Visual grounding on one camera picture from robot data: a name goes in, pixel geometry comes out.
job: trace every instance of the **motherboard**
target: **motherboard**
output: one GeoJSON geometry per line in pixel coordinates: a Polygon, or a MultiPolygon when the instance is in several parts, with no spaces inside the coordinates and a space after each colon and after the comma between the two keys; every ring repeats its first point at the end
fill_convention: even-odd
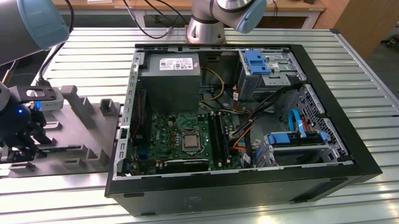
{"type": "Polygon", "coordinates": [[[151,143],[132,150],[134,175],[240,169],[228,147],[232,130],[230,114],[154,115],[151,143]]]}

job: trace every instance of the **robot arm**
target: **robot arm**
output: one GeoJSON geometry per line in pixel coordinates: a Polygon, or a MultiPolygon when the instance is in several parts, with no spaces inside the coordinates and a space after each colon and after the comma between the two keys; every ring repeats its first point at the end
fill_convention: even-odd
{"type": "Polygon", "coordinates": [[[0,65],[68,40],[68,26],[51,0],[0,0],[0,21],[0,65]]]}
{"type": "Polygon", "coordinates": [[[190,43],[223,43],[224,26],[246,34],[258,25],[266,11],[266,0],[194,0],[187,27],[190,43]]]}

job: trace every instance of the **yellow wire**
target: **yellow wire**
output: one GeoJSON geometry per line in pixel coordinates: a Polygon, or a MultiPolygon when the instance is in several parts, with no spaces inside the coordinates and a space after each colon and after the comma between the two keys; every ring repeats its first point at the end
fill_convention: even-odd
{"type": "Polygon", "coordinates": [[[208,70],[210,72],[212,72],[214,75],[219,78],[219,80],[222,82],[222,90],[220,90],[220,93],[218,94],[218,96],[215,96],[212,98],[208,98],[208,99],[202,99],[200,100],[200,102],[207,102],[207,101],[212,101],[212,100],[218,99],[222,96],[222,94],[224,92],[224,81],[223,81],[220,75],[218,75],[218,73],[212,69],[208,69],[208,68],[202,68],[202,69],[208,70]]]}

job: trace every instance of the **green motherboard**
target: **green motherboard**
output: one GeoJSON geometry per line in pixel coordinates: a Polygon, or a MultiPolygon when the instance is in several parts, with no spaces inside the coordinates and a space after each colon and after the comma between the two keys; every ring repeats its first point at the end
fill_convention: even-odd
{"type": "MultiPolygon", "coordinates": [[[[152,116],[151,144],[134,149],[134,157],[139,160],[136,166],[142,175],[156,173],[155,161],[180,159],[207,159],[210,161],[208,170],[240,169],[242,163],[238,154],[230,155],[228,164],[214,164],[208,116],[208,114],[152,116]]],[[[224,131],[228,133],[234,130],[231,115],[223,115],[222,119],[224,131]]]]}

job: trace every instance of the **metal rail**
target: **metal rail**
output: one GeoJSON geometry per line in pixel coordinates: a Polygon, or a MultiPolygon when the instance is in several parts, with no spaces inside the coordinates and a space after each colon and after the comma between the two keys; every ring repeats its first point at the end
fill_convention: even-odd
{"type": "MultiPolygon", "coordinates": [[[[152,35],[164,32],[148,28],[152,35]]],[[[0,180],[2,223],[354,223],[399,218],[399,102],[341,35],[330,30],[226,30],[228,43],[302,44],[351,119],[383,174],[314,203],[132,217],[104,198],[107,174],[0,180]]],[[[92,103],[124,103],[136,43],[184,43],[184,30],[152,40],[135,28],[76,28],[46,77],[54,86],[74,84],[92,103]]]]}

